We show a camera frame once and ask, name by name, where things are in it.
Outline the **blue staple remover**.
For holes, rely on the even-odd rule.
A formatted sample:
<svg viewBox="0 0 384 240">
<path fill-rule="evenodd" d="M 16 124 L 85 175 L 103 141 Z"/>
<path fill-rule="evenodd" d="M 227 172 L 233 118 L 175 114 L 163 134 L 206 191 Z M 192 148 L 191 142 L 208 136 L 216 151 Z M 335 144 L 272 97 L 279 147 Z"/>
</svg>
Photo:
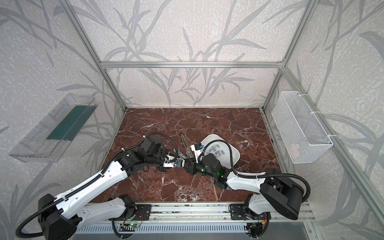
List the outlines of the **blue staple remover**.
<svg viewBox="0 0 384 240">
<path fill-rule="evenodd" d="M 186 159 L 187 157 L 183 154 L 183 153 L 181 153 L 181 152 L 178 152 L 178 157 L 179 158 L 183 158 L 183 159 Z"/>
</svg>

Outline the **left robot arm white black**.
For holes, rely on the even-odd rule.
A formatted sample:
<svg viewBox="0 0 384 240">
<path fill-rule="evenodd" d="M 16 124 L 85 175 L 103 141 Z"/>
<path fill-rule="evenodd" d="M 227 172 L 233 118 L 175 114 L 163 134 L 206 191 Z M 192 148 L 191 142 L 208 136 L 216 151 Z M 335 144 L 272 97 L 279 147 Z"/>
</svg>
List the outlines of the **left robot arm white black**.
<svg viewBox="0 0 384 240">
<path fill-rule="evenodd" d="M 92 206 L 88 203 L 109 187 L 150 166 L 165 172 L 184 166 L 184 159 L 170 155 L 158 144 L 124 150 L 112 158 L 108 166 L 78 186 L 56 197 L 42 197 L 38 222 L 45 239 L 68 240 L 78 230 L 100 221 L 135 218 L 140 212 L 127 195 Z"/>
</svg>

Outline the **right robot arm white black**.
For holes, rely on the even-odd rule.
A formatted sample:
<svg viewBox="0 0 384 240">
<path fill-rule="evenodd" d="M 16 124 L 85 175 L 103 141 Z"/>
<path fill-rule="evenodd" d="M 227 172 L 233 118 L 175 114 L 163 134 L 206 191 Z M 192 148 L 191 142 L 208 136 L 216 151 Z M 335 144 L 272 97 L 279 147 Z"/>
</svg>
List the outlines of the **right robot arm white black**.
<svg viewBox="0 0 384 240">
<path fill-rule="evenodd" d="M 251 192 L 243 205 L 249 216 L 278 212 L 287 219 L 298 219 L 301 204 L 311 194 L 311 187 L 303 177 L 276 169 L 259 174 L 240 173 L 234 169 L 233 157 L 230 166 L 229 169 L 222 166 L 215 155 L 208 154 L 194 161 L 186 159 L 183 168 L 192 176 L 213 178 L 218 188 Z"/>
</svg>

